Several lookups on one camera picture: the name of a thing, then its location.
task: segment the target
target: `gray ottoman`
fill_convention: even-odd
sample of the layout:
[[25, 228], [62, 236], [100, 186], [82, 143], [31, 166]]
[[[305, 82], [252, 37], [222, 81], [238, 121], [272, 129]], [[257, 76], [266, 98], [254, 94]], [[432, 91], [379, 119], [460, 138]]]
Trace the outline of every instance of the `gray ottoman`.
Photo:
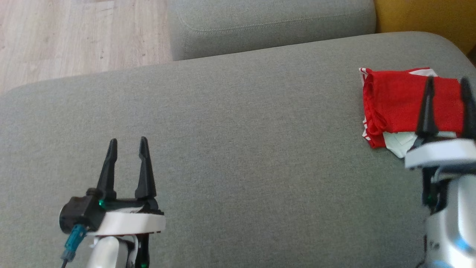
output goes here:
[[[0, 96], [0, 266], [60, 267], [58, 214], [119, 142], [132, 197], [149, 139], [167, 229], [152, 268], [414, 267], [420, 173], [361, 137], [358, 67], [476, 69], [428, 33], [374, 34], [51, 80]], [[69, 268], [85, 267], [80, 246]]]
[[173, 59], [375, 32], [372, 0], [170, 0]]

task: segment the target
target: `red cloth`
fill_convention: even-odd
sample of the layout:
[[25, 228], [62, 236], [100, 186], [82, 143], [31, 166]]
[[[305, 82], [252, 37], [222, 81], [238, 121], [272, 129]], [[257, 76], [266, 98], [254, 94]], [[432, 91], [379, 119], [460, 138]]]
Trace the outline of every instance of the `red cloth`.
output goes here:
[[[385, 147], [383, 132], [414, 132], [425, 91], [427, 77], [407, 71], [366, 69], [364, 113], [367, 135], [372, 148]], [[457, 79], [435, 77], [433, 108], [440, 131], [461, 133], [463, 103]]]

